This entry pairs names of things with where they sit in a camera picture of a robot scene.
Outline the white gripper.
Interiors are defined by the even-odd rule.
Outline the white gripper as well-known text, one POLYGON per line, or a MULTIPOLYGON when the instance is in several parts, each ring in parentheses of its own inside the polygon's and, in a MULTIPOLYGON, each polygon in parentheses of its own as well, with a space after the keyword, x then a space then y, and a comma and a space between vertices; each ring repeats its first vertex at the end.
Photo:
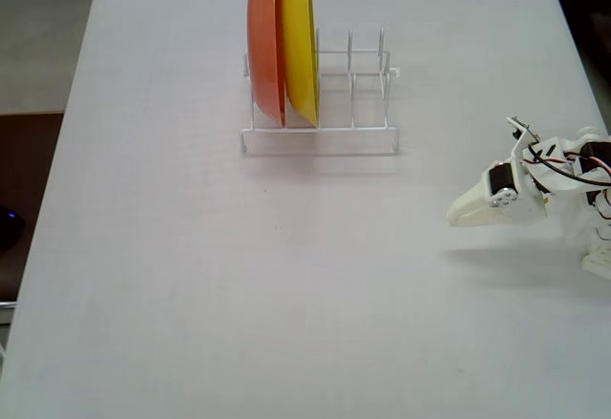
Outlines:
POLYGON ((482 173, 478 183, 455 199, 445 214, 450 225, 517 224, 545 218, 542 193, 515 159, 482 173))

